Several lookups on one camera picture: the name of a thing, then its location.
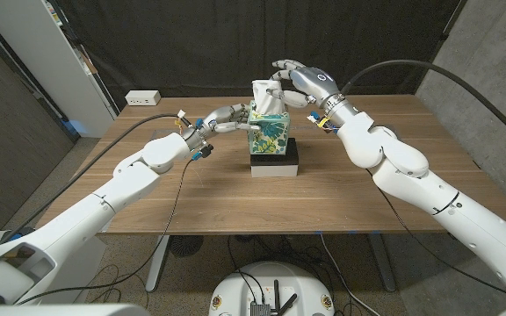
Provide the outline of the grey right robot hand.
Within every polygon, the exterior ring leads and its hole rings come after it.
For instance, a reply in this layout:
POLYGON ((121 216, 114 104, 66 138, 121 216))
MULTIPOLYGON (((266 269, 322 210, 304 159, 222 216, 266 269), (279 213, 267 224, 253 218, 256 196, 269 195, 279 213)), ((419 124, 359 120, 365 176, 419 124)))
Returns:
POLYGON ((358 110, 338 89, 336 81, 325 71, 294 60, 274 61, 272 66, 279 68, 279 71, 273 74, 271 79, 290 80, 297 91, 274 88, 266 90, 268 95, 294 108, 306 108, 310 104, 315 104, 339 126, 358 114, 358 110))

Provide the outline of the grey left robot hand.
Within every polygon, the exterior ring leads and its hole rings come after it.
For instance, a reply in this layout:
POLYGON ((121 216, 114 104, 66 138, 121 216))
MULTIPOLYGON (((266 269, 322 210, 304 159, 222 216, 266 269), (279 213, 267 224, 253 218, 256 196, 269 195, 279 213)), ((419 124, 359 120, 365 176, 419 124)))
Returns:
POLYGON ((234 104, 223 106, 212 111, 201 123, 186 131, 183 138, 192 151, 206 144, 206 141, 221 133, 230 133, 237 130, 260 131, 258 125, 248 123, 249 106, 247 104, 234 104))

